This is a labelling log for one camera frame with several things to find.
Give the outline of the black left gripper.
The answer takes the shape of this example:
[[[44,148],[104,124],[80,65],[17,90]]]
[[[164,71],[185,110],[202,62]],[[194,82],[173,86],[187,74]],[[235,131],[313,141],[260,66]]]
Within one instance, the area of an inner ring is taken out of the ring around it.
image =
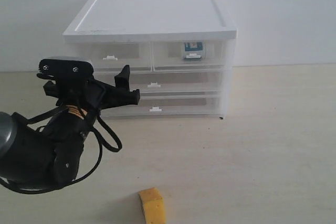
[[[82,82],[48,81],[43,88],[47,96],[58,99],[57,106],[79,105],[85,110],[104,110],[139,103],[140,90],[130,90],[129,78],[130,66],[125,65],[120,73],[114,76],[114,86],[89,79]]]

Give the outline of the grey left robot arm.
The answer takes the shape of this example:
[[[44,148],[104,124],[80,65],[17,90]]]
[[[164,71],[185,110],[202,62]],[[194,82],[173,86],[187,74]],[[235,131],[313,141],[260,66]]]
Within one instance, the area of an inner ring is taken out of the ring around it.
[[[1,113],[1,184],[23,194],[42,193],[80,182],[80,158],[88,134],[99,149],[118,152],[122,143],[101,118],[101,111],[137,105],[140,91],[130,90],[125,65],[110,85],[94,78],[85,61],[45,59],[38,78],[56,107],[33,118]]]

